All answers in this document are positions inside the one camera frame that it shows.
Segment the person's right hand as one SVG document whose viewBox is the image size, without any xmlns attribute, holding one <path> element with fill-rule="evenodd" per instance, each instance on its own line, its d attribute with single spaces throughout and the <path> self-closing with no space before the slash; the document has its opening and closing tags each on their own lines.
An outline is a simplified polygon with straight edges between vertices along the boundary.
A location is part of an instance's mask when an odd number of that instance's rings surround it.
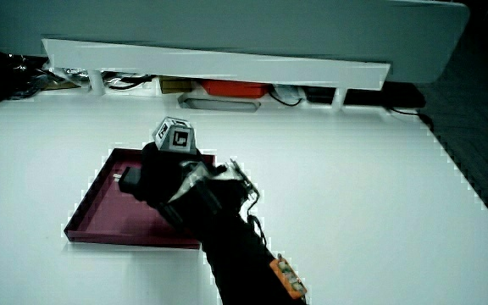
<svg viewBox="0 0 488 305">
<path fill-rule="evenodd" d="M 141 151 L 135 195 L 172 225 L 234 216 L 245 202 L 258 201 L 258 189 L 236 161 L 217 165 L 197 148 L 189 121 L 167 116 L 152 138 Z"/>
</svg>

